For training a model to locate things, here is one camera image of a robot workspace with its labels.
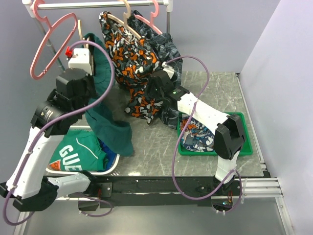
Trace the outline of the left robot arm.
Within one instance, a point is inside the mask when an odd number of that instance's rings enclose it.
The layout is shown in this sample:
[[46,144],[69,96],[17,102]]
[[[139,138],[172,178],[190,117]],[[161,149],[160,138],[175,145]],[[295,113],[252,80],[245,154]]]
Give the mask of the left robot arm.
[[93,76],[83,69],[67,69],[56,77],[56,88],[36,108],[17,168],[0,185],[1,196],[12,198],[18,211],[43,211],[57,198],[72,193],[96,194],[94,177],[85,170],[59,178],[45,176],[56,147],[70,126],[82,119],[89,99],[95,96]]

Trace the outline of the dark green shorts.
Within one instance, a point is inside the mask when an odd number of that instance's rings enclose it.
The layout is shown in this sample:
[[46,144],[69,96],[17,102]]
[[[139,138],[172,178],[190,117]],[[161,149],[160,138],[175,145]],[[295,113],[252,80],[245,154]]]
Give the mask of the dark green shorts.
[[[97,98],[108,88],[111,81],[111,67],[108,59],[97,47],[89,45],[93,55],[93,79]],[[117,105],[113,98],[113,90],[96,106],[86,111],[85,117],[98,139],[103,141],[114,153],[121,156],[131,156],[134,152],[132,144],[132,129],[129,122],[113,117],[112,108]]]

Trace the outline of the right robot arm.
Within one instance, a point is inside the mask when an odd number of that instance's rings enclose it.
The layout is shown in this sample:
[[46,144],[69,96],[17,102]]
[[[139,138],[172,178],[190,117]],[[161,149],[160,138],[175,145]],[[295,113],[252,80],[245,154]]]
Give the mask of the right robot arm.
[[213,133],[213,150],[218,155],[214,190],[225,195],[231,190],[236,161],[246,141],[241,118],[237,114],[229,115],[214,109],[182,86],[175,88],[171,81],[173,75],[166,70],[154,72],[145,93],[150,98],[161,99],[164,107],[194,118]]

